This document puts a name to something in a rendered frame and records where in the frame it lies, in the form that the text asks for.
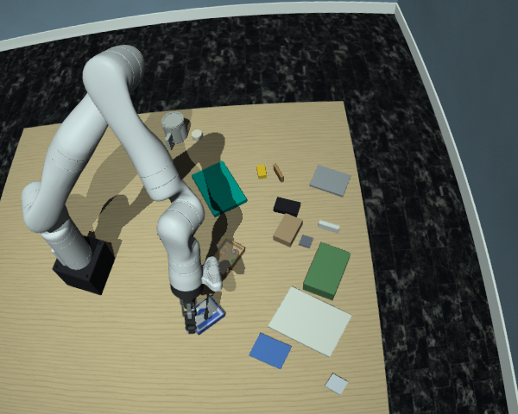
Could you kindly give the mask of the yellow rectangular block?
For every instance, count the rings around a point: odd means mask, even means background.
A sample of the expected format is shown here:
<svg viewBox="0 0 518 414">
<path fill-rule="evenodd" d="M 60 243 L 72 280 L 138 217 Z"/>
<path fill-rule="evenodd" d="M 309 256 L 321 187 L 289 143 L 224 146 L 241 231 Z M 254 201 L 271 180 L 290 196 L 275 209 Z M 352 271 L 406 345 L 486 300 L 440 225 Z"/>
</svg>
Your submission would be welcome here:
<svg viewBox="0 0 518 414">
<path fill-rule="evenodd" d="M 259 179 L 267 178 L 265 165 L 256 166 L 256 170 Z"/>
</svg>

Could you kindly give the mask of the green rectangular block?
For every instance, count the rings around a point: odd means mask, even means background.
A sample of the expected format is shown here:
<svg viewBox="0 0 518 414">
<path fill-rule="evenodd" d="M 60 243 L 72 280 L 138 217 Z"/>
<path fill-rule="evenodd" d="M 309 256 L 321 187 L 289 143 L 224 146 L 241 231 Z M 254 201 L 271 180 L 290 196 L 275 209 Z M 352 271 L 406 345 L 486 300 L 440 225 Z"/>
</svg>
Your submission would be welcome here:
<svg viewBox="0 0 518 414">
<path fill-rule="evenodd" d="M 303 290 L 333 300 L 350 256 L 349 252 L 321 242 Z"/>
</svg>

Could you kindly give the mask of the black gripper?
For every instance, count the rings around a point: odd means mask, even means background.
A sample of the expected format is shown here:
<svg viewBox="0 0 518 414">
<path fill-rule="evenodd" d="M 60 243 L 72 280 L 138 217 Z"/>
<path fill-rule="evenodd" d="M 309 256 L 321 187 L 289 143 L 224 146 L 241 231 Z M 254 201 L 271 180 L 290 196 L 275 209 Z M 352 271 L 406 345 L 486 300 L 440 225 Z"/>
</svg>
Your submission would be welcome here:
<svg viewBox="0 0 518 414">
<path fill-rule="evenodd" d="M 194 331 L 196 333 L 197 326 L 196 326 L 195 317 L 197 316 L 197 308 L 196 308 L 197 296 L 199 296 L 201 294 L 201 292 L 203 291 L 204 284 L 201 284 L 198 288 L 196 288 L 195 290 L 189 291 L 189 292 L 179 291 L 179 290 L 175 289 L 171 284 L 170 284 L 170 287 L 171 287 L 171 291 L 172 291 L 173 295 L 180 299 L 182 316 L 185 318 L 185 325 L 186 325 L 185 329 L 187 331 L 187 334 L 188 334 L 188 332 L 189 332 L 189 334 L 194 334 Z M 185 302 L 184 304 L 183 304 L 183 301 Z M 191 309 L 193 308 L 193 304 L 194 304 L 194 310 L 191 311 Z M 184 308 L 185 309 L 187 308 L 187 311 L 183 311 Z M 196 314 L 194 311 L 196 312 Z"/>
</svg>

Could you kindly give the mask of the teal flat rectangular block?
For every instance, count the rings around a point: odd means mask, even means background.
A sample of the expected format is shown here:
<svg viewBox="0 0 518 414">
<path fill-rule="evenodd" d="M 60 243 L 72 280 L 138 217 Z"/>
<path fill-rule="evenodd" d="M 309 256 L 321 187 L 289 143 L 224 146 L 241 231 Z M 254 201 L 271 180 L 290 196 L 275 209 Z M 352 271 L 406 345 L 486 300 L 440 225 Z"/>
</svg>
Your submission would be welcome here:
<svg viewBox="0 0 518 414">
<path fill-rule="evenodd" d="M 192 175 L 214 217 L 247 203 L 223 161 Z"/>
</svg>

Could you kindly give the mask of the blue flat rectangle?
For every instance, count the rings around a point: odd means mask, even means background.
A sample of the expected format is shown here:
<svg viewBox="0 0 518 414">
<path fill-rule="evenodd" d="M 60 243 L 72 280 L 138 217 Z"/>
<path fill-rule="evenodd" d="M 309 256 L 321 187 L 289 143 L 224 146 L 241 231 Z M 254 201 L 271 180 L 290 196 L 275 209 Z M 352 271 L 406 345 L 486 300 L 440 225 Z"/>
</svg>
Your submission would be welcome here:
<svg viewBox="0 0 518 414">
<path fill-rule="evenodd" d="M 260 334 L 250 351 L 250 356 L 281 369 L 291 347 L 269 336 Z"/>
</svg>

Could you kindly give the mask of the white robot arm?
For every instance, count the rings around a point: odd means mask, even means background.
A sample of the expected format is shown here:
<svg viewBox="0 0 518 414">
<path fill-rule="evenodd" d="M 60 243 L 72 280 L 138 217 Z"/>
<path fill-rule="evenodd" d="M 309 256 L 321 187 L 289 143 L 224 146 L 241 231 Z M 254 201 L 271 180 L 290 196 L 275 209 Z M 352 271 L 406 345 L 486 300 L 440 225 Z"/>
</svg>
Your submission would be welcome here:
<svg viewBox="0 0 518 414">
<path fill-rule="evenodd" d="M 41 181 L 22 190 L 23 220 L 54 248 L 51 251 L 63 266 L 79 270 L 90 263 L 92 249 L 69 216 L 66 201 L 110 126 L 150 198 L 171 201 L 157 223 L 157 234 L 167 251 L 170 284 L 183 292 L 201 284 L 218 292 L 223 287 L 218 260 L 209 257 L 201 265 L 199 243 L 192 236 L 205 219 L 203 204 L 132 103 L 130 94 L 144 72 L 142 53 L 130 45 L 111 47 L 87 61 L 82 76 L 85 97 L 56 131 Z"/>
</svg>

